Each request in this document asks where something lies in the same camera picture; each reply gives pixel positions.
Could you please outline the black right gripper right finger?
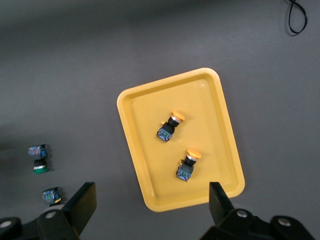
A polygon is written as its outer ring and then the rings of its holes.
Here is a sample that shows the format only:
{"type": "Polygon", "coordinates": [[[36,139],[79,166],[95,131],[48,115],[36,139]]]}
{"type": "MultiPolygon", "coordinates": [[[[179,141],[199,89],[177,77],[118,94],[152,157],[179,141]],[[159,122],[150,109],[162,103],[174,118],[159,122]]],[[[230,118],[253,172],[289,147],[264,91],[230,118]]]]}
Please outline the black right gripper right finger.
{"type": "Polygon", "coordinates": [[[235,208],[219,182],[209,183],[209,210],[214,221],[202,240],[313,240],[297,219],[275,215],[270,222],[235,208]]]}

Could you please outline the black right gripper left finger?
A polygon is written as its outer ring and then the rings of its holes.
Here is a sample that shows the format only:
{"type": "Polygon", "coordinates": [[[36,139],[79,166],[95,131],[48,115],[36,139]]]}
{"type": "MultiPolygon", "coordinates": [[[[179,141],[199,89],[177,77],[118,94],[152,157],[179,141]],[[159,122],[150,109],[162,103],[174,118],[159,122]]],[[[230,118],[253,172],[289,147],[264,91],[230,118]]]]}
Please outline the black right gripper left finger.
{"type": "Polygon", "coordinates": [[[79,240],[97,208],[96,184],[86,182],[66,204],[50,206],[34,220],[0,219],[2,240],[79,240]]]}

